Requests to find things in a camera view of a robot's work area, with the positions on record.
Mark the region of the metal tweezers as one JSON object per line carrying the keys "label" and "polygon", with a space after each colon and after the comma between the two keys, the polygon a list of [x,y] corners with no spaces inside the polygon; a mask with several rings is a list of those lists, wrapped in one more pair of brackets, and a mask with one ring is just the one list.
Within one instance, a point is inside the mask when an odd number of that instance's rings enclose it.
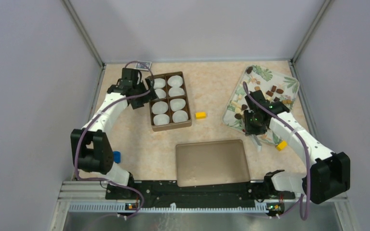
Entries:
{"label": "metal tweezers", "polygon": [[251,135],[250,138],[251,138],[253,144],[255,145],[257,152],[260,152],[262,150],[263,146],[262,146],[260,140],[258,139],[258,137],[256,135]]}

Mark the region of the brown chocolate box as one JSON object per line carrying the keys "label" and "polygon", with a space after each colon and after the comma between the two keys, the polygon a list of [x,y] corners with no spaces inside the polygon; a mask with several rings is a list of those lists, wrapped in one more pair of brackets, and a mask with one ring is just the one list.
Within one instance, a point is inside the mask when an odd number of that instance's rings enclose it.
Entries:
{"label": "brown chocolate box", "polygon": [[149,105],[154,132],[192,126],[190,106],[182,71],[154,76],[157,98]]}

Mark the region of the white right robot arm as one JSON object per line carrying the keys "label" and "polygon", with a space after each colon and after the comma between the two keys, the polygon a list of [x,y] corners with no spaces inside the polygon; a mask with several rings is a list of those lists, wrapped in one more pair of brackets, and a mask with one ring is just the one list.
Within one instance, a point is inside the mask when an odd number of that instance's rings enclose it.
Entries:
{"label": "white right robot arm", "polygon": [[277,198],[283,191],[306,195],[311,202],[321,204],[350,189],[350,158],[335,153],[321,144],[294,118],[281,101],[270,102],[261,90],[245,96],[248,110],[244,111],[245,134],[275,133],[301,158],[306,173],[276,170],[265,175],[264,194]]}

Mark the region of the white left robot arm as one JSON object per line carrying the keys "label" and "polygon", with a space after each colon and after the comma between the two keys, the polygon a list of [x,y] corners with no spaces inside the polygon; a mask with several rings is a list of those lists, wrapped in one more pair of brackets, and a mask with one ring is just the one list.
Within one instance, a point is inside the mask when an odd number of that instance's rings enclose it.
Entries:
{"label": "white left robot arm", "polygon": [[130,173],[114,161],[113,149],[107,134],[120,114],[129,106],[144,107],[155,100],[155,78],[142,78],[140,70],[124,67],[121,78],[111,85],[105,99],[93,117],[80,129],[70,134],[75,177],[81,180],[80,171],[94,172],[91,180],[108,181],[117,186],[117,193],[124,199],[133,197],[134,184]]}

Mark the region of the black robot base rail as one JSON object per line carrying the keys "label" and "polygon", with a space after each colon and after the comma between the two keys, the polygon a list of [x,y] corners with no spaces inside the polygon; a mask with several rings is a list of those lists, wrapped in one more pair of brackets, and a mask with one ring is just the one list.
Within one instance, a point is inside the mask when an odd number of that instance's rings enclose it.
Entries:
{"label": "black robot base rail", "polygon": [[272,192],[263,182],[180,187],[172,180],[144,180],[130,182],[128,189],[108,185],[105,198],[137,203],[144,198],[144,208],[164,208],[172,203],[178,208],[249,208],[265,200],[296,196],[292,192]]}

